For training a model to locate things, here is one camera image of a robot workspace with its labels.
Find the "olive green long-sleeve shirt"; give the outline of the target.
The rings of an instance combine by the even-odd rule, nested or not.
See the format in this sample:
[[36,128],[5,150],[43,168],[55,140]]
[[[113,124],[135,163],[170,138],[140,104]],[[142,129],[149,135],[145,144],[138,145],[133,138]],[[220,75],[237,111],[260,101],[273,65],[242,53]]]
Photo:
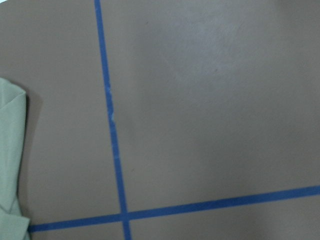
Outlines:
[[26,92],[0,79],[0,238],[28,240],[30,220],[21,213],[18,178],[25,138]]

